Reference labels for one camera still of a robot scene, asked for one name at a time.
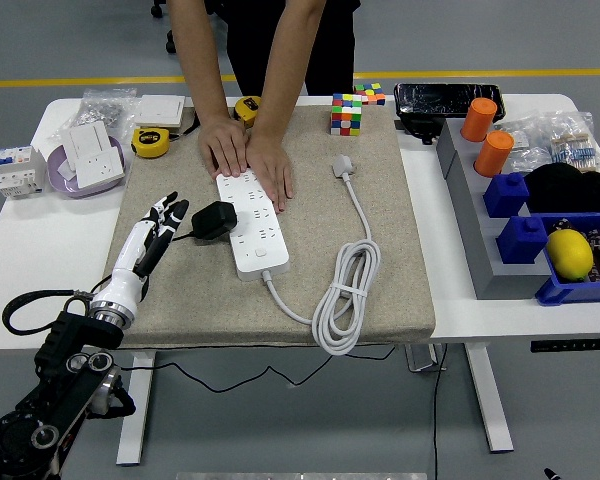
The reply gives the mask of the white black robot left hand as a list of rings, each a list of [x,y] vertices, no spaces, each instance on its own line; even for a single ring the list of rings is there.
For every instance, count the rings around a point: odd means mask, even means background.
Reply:
[[[177,192],[156,202],[132,228],[114,264],[109,284],[90,302],[88,316],[124,330],[137,315],[149,276],[169,247],[189,207]]]

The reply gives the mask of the person's right hand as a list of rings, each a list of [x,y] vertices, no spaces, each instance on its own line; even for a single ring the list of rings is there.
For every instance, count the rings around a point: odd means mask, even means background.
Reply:
[[[238,177],[247,168],[247,134],[241,123],[227,115],[201,120],[199,149],[210,176]]]

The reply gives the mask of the person's left hand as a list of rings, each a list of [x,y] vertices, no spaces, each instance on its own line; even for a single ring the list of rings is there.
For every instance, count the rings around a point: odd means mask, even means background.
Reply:
[[[292,167],[282,139],[253,131],[246,146],[246,158],[276,213],[286,210],[294,196]]]

